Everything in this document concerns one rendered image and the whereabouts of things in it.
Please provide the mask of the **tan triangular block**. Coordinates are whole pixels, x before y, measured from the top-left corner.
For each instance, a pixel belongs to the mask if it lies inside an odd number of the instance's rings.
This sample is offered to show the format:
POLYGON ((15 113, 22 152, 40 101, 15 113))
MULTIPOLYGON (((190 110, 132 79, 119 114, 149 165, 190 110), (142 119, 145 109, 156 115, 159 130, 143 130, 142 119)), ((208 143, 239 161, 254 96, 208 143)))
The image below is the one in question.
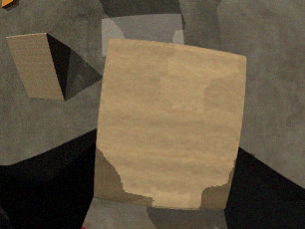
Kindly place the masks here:
POLYGON ((47 33, 15 35, 7 42, 28 98, 64 100, 72 48, 47 33))

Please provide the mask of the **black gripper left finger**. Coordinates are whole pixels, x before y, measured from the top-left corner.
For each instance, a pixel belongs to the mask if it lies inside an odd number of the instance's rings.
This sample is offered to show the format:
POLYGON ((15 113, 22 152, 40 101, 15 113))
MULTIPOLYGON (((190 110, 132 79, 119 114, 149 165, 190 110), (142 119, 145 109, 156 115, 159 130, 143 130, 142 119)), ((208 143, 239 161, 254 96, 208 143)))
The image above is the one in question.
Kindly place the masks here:
POLYGON ((0 165, 0 219, 8 229, 81 229, 94 191, 97 128, 0 165))

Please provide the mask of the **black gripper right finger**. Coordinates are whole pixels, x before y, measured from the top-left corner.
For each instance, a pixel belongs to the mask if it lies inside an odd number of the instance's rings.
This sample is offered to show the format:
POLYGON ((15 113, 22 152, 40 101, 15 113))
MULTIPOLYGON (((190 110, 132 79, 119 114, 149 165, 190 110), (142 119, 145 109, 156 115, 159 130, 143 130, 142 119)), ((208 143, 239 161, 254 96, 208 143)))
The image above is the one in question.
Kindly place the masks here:
POLYGON ((305 229, 305 189, 239 146, 224 212, 228 229, 305 229))

